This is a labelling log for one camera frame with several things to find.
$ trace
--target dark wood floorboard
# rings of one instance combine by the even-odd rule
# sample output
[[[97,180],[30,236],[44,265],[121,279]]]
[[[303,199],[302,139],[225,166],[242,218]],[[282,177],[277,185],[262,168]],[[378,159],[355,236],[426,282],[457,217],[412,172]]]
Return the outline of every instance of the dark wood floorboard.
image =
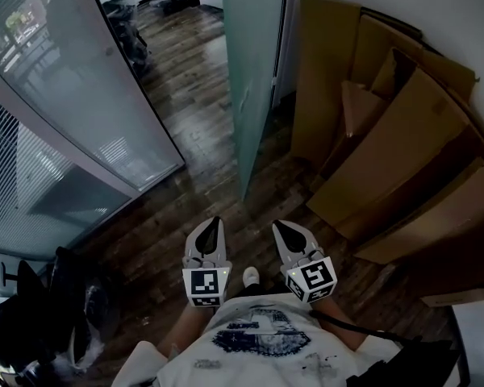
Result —
[[[154,67],[142,83],[186,160],[172,175],[92,234],[82,252],[122,282],[115,337],[79,385],[111,385],[133,347],[157,343],[186,304],[182,264],[186,236],[219,215],[234,269],[257,266],[271,286],[281,280],[270,223],[288,219],[309,228],[332,257],[339,277],[335,299],[357,324],[427,340],[451,339],[445,309],[429,309],[405,290],[399,268],[351,256],[342,239],[304,202],[314,173],[289,155],[293,111],[269,117],[248,196],[241,201],[234,156],[223,24],[198,8],[163,18],[145,6],[140,33]]]

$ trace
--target shoe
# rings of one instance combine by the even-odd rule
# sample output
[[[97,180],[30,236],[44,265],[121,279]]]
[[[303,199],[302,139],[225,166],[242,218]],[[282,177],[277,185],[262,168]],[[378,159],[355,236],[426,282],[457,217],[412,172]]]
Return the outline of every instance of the shoe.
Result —
[[[247,267],[242,276],[244,287],[248,288],[252,284],[260,284],[260,273],[255,267]]]

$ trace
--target white t-shirt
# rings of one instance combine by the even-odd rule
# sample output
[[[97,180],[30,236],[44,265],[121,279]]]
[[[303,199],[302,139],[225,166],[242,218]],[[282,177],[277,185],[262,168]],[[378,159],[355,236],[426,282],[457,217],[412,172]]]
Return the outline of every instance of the white t-shirt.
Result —
[[[153,346],[150,359],[136,359],[133,352],[113,387],[135,385],[150,375],[162,387],[346,386],[349,377],[399,351],[390,341],[368,336],[352,352],[309,310],[293,294],[233,298],[203,335],[170,361]],[[133,372],[136,379],[129,379]]]

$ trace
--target black cable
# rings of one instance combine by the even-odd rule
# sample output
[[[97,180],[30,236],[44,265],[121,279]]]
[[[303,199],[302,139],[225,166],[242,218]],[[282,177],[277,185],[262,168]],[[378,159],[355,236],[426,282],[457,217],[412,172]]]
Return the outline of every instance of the black cable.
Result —
[[[348,322],[340,321],[336,318],[330,317],[329,315],[323,314],[320,311],[311,310],[310,315],[314,318],[322,319],[323,321],[327,321],[328,323],[333,324],[334,326],[338,326],[348,331],[355,331],[360,332],[362,334],[372,335],[374,337],[378,337],[381,339],[389,339],[391,341],[395,341],[401,343],[403,346],[406,346],[411,343],[416,343],[421,340],[420,337],[416,337],[415,339],[404,339],[399,335],[393,334],[391,332],[382,332],[382,331],[375,331],[375,330],[368,330],[367,328],[357,327]]]

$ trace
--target frosted glass panel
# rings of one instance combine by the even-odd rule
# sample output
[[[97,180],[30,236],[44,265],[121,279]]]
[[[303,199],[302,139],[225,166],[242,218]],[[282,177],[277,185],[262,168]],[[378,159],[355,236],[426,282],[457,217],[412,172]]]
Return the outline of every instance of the frosted glass panel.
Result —
[[[0,253],[50,260],[127,201],[0,105]]]
[[[240,192],[245,195],[269,112],[283,0],[223,0]]]
[[[0,74],[67,139],[143,189],[176,166],[164,152],[173,146],[89,4],[0,0]]]

